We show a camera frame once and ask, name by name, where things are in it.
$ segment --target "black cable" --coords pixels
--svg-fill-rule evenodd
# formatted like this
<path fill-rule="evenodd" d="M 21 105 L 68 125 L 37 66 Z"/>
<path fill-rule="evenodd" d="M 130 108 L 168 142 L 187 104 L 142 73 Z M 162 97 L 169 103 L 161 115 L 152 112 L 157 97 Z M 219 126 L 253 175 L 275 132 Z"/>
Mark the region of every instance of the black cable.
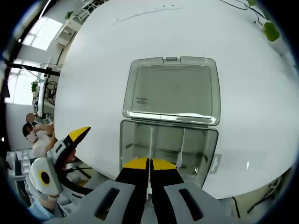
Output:
<path fill-rule="evenodd" d="M 53 65 L 57 65 L 57 66 L 63 65 L 63 64 L 55 64 L 55 63 L 42 63 L 42 64 L 38 64 L 37 66 L 40 66 L 40 65 L 43 65 L 43 64 L 53 64 Z"/>
<path fill-rule="evenodd" d="M 47 84 L 52 83 L 52 82 L 53 82 L 53 83 L 56 83 L 56 84 L 58 85 L 58 83 L 55 82 L 55 81 L 53 81 L 53 80 L 52 80 L 52 81 L 49 81 Z"/>
<path fill-rule="evenodd" d="M 266 20 L 266 17 L 264 17 L 261 13 L 256 11 L 254 8 L 249 7 L 251 10 L 253 10 L 256 14 L 258 13 L 261 17 L 263 17 Z"/>
<path fill-rule="evenodd" d="M 242 3 L 242 4 L 246 7 L 246 9 L 245 9 L 245 8 L 240 8 L 240 7 L 237 7 L 237 6 L 234 6 L 234 5 L 228 3 L 228 2 L 226 2 L 226 1 L 224 1 L 224 0 L 220 0 L 220 1 L 223 1 L 223 2 L 225 2 L 226 4 L 228 4 L 228 5 L 232 6 L 232 7 L 241 9 L 241 10 L 245 10 L 245 11 L 246 11 L 246 10 L 248 10 L 248 9 L 251 9 L 251 10 L 256 14 L 256 16 L 257 16 L 257 22 L 258 22 L 259 24 L 261 24 L 261 22 L 260 22 L 260 18 L 259 18 L 259 16 L 258 16 L 258 14 L 260 14 L 260 13 L 259 13 L 258 11 L 256 11 L 254 8 L 251 8 L 249 5 L 246 5 L 244 2 L 241 2 L 241 1 L 239 1 L 239 0 L 235 0 L 235 1 L 238 1 L 238 2 Z"/>
<path fill-rule="evenodd" d="M 242 3 L 242 4 L 243 4 L 243 5 L 246 7 L 246 8 L 240 8 L 240 7 L 238 7 L 238 6 L 234 6 L 234 5 L 232 5 L 232 4 L 230 4 L 230 3 L 228 3 L 228 2 L 226 2 L 226 1 L 224 1 L 224 0 L 219 0 L 219 1 L 222 1 L 222 2 L 224 2 L 224 3 L 228 4 L 228 5 L 232 6 L 232 7 L 235 7 L 235 8 L 241 9 L 241 10 L 248 10 L 248 7 L 247 7 L 247 5 L 246 5 L 244 2 L 241 2 L 241 1 L 238 1 L 238 0 L 236 0 L 236 1 L 238 1 L 238 2 Z"/>
<path fill-rule="evenodd" d="M 241 218 L 237 200 L 234 197 L 232 197 L 232 199 L 235 201 L 235 209 L 237 211 L 237 216 L 238 216 L 238 218 Z"/>
<path fill-rule="evenodd" d="M 270 195 L 270 196 L 268 196 L 268 197 L 264 197 L 264 198 L 262 198 L 261 200 L 259 200 L 258 202 L 254 203 L 254 205 L 252 205 L 251 208 L 248 209 L 247 214 L 249 214 L 249 213 L 254 209 L 254 207 L 256 207 L 258 204 L 264 202 L 264 201 L 267 200 L 268 198 L 273 199 L 273 196 Z"/>
<path fill-rule="evenodd" d="M 75 170 L 83 170 L 83 169 L 92 169 L 91 167 L 87 167 L 87 168 L 71 168 L 71 169 L 68 169 L 67 170 L 67 173 L 71 173 L 71 172 L 73 172 L 73 171 L 75 171 Z"/>

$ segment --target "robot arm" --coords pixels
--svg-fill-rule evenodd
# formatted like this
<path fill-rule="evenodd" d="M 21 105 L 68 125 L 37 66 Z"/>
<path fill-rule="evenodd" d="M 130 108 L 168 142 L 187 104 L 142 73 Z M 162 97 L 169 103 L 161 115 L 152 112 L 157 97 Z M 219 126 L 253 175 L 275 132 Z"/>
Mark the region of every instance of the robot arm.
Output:
<path fill-rule="evenodd" d="M 79 187 L 66 178 L 62 170 L 69 154 L 83 140 L 90 127 L 83 127 L 71 132 L 65 139 L 56 142 L 47 152 L 46 158 L 36 159 L 30 168 L 26 183 L 30 193 L 41 200 L 52 200 L 51 196 L 66 195 L 71 201 L 76 201 L 91 190 Z"/>

